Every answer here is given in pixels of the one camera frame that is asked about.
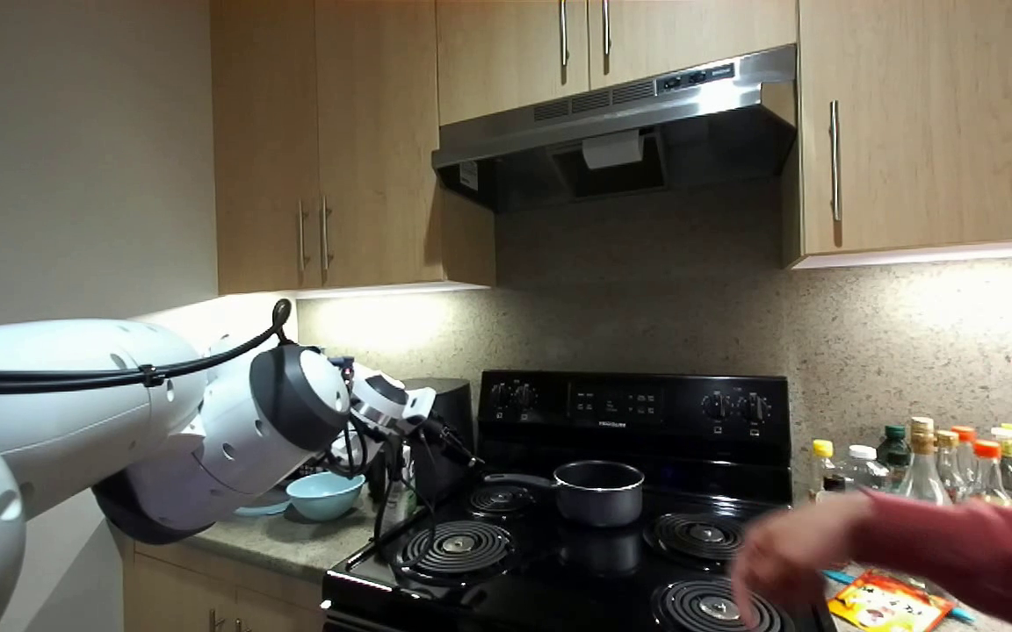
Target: person's hand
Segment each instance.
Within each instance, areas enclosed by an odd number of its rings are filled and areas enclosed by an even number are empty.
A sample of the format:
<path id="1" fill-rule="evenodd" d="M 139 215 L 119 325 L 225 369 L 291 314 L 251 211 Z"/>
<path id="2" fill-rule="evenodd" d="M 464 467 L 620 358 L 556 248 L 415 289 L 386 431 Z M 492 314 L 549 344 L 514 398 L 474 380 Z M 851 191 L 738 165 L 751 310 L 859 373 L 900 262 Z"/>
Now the person's hand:
<path id="1" fill-rule="evenodd" d="M 823 567 L 854 558 L 854 534 L 870 520 L 871 500 L 851 493 L 749 523 L 731 558 L 731 597 L 742 622 L 755 625 L 751 592 L 786 612 L 818 604 L 826 586 Z"/>

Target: stainless steel range hood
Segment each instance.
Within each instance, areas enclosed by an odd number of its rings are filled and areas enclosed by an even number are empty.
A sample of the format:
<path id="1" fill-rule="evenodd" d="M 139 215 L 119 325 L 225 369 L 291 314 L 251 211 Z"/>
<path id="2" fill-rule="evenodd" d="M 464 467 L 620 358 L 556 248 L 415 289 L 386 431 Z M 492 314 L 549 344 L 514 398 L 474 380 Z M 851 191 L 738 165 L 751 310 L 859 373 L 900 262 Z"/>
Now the stainless steel range hood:
<path id="1" fill-rule="evenodd" d="M 797 48 L 762 48 L 441 129 L 441 182 L 510 211 L 543 201 L 778 175 L 794 148 Z"/>

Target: black stove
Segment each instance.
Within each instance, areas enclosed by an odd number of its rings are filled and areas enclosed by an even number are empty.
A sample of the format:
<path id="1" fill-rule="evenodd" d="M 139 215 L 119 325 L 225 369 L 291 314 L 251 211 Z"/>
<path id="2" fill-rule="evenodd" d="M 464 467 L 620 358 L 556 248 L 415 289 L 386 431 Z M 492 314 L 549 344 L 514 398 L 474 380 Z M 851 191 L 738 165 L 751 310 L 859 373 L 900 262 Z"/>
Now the black stove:
<path id="1" fill-rule="evenodd" d="M 790 502 L 786 380 L 487 373 L 487 470 L 333 566 L 327 632 L 723 632 L 742 528 Z M 631 528 L 576 528 L 549 473 L 579 457 L 646 473 Z M 761 604 L 762 628 L 831 614 Z"/>

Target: cable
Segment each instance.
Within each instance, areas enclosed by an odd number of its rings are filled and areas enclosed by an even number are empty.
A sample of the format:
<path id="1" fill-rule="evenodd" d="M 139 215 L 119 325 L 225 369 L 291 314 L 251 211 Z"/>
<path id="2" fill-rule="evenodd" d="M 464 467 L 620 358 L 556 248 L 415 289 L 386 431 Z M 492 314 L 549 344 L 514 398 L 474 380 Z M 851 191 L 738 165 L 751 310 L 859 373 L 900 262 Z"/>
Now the cable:
<path id="1" fill-rule="evenodd" d="M 255 346 L 262 346 L 268 336 L 285 336 L 285 322 L 291 321 L 291 302 L 283 297 L 271 310 L 271 325 L 228 350 L 196 358 L 196 360 L 173 360 L 173 365 L 139 365 L 119 373 L 0 373 L 0 392 L 66 392 L 66 388 L 112 388 L 112 386 L 161 386 L 175 376 L 209 373 L 216 365 L 225 365 Z"/>

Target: cabinet door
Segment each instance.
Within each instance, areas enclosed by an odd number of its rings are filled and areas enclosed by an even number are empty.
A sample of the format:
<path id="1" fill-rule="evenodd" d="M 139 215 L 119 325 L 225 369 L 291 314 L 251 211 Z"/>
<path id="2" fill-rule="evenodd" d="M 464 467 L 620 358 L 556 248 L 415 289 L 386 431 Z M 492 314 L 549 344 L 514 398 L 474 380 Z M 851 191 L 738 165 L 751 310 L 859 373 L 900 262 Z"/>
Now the cabinet door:
<path id="1" fill-rule="evenodd" d="M 1012 237 L 1012 0 L 803 0 L 803 253 Z"/>
<path id="2" fill-rule="evenodd" d="M 441 118 L 589 88 L 589 0 L 441 0 Z"/>
<path id="3" fill-rule="evenodd" d="M 790 0 L 592 0 L 592 84 L 797 42 Z"/>
<path id="4" fill-rule="evenodd" d="M 221 290 L 317 282 L 312 0 L 216 0 L 216 194 Z"/>
<path id="5" fill-rule="evenodd" d="M 436 191 L 436 5 L 319 0 L 327 284 L 490 282 L 492 215 Z"/>
<path id="6" fill-rule="evenodd" d="M 317 632 L 319 586 L 186 543 L 122 553 L 122 618 L 129 632 Z"/>
<path id="7" fill-rule="evenodd" d="M 232 592 L 191 567 L 135 553 L 127 558 L 127 628 L 237 628 Z"/>

